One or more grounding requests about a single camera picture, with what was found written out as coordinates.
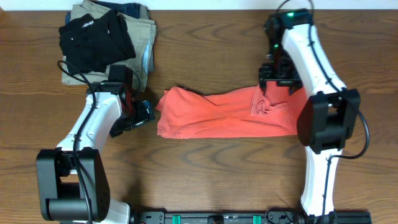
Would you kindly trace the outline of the orange soccer t-shirt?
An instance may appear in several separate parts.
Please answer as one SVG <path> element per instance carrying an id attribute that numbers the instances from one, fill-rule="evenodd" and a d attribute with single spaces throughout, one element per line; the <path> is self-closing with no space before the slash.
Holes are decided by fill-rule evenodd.
<path id="1" fill-rule="evenodd" d="M 262 138 L 297 134 L 297 119 L 307 96 L 304 89 L 269 82 L 219 95 L 199 95 L 177 86 L 164 92 L 157 134 L 169 139 Z"/>

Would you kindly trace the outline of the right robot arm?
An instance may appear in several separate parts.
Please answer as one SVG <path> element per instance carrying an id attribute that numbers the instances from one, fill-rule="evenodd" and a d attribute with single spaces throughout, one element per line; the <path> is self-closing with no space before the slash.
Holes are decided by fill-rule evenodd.
<path id="1" fill-rule="evenodd" d="M 333 70 L 317 36 L 313 10 L 276 10 L 264 30 L 269 40 L 269 62 L 259 68 L 259 85 L 286 87 L 292 96 L 300 90 L 304 106 L 294 122 L 305 147 L 305 187 L 297 212 L 277 212 L 280 221 L 292 223 L 354 223 L 367 215 L 338 213 L 333 205 L 333 188 L 338 161 L 352 136 L 359 110 L 360 95 L 349 89 Z"/>

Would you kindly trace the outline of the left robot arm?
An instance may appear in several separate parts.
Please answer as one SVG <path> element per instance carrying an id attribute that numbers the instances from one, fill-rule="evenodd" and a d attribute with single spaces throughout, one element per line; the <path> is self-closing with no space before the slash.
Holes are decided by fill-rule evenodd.
<path id="1" fill-rule="evenodd" d="M 36 158 L 40 211 L 59 223 L 131 223 L 131 206 L 112 199 L 101 159 L 115 138 L 155 118 L 148 101 L 136 100 L 123 82 L 94 82 L 72 130 L 55 149 Z"/>

